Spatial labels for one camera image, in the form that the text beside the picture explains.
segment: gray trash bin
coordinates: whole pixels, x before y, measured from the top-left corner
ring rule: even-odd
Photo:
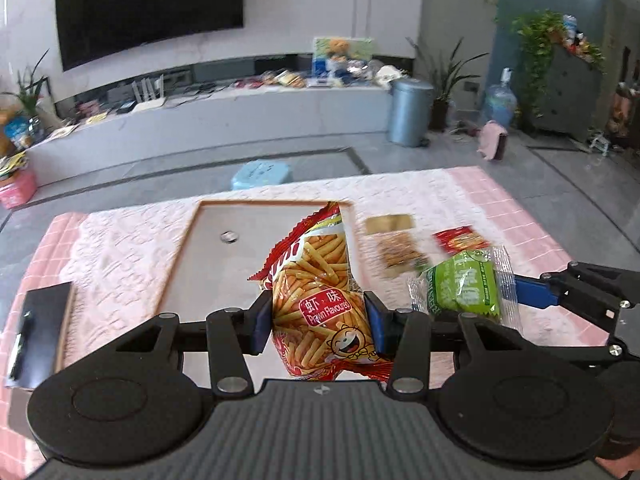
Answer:
[[[388,139],[396,144],[415,148],[427,132],[433,103],[433,86],[413,78],[391,82],[393,102]]]

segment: black notebook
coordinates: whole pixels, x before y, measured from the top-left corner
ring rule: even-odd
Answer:
[[[7,387],[33,390],[62,368],[73,294],[71,282],[27,292],[9,354]]]

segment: gray tile floor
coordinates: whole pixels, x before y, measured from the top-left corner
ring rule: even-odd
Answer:
[[[640,171],[564,139],[514,134],[500,162],[482,160],[476,147],[448,135],[415,149],[384,134],[280,139],[141,160],[43,186],[24,208],[0,210],[0,324],[54,216],[227,190],[243,161],[261,156],[286,160],[296,181],[481,166],[576,259],[640,270]]]

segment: white cap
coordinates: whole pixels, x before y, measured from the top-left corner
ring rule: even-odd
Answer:
[[[511,81],[511,69],[505,68],[502,70],[502,77],[500,78],[501,83],[509,83]]]

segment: television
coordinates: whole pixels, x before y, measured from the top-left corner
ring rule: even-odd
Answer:
[[[63,70],[153,41],[239,28],[242,0],[56,0]]]

